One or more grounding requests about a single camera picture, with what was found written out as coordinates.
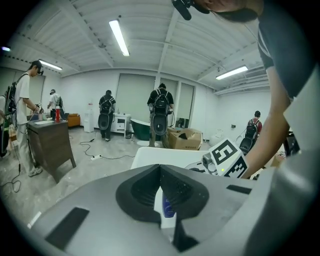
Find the red bottle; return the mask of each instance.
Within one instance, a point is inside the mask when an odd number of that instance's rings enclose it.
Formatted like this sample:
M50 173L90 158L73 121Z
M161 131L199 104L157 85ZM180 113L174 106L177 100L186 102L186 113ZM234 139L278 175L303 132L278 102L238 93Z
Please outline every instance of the red bottle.
M55 108L55 121L56 121L57 123L60 122L60 107L59 107L59 106L57 106L57 107Z

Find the blue object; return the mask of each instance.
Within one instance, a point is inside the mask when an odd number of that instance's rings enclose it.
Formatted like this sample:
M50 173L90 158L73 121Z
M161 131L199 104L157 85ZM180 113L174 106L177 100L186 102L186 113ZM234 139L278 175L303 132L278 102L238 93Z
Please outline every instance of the blue object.
M162 194L162 211L165 218L173 218L175 211L172 209L171 204L165 194Z

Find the wooden counter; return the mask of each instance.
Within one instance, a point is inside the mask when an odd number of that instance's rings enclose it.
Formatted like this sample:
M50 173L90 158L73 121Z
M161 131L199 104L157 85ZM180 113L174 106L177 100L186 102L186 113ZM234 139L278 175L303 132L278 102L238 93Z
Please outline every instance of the wooden counter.
M72 167L76 167L72 153L68 122L51 122L36 124L38 121L28 123L28 138L31 152L37 166L42 166L58 183L56 170L68 160Z

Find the orange chair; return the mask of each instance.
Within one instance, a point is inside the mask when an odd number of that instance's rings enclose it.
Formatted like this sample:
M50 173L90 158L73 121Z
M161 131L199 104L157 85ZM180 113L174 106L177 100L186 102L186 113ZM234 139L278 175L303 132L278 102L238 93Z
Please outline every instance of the orange chair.
M81 124L80 115L78 114L69 114L67 117L68 127L75 127Z

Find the white shirt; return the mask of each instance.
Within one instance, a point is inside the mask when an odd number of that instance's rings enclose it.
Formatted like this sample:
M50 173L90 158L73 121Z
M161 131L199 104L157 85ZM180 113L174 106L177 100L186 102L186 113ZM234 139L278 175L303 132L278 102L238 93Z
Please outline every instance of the white shirt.
M49 102L51 102L51 107L54 110L57 107L57 103L58 103L58 99L59 99L60 95L57 93L51 94L50 95L50 99Z
M27 104L23 99L29 99L30 76L24 75L16 85L14 102L16 105L16 122L18 125L24 125L27 121Z
M2 112L5 112L5 107L6 107L6 98L4 96L0 96L0 110ZM0 115L0 125L4 122L4 119Z

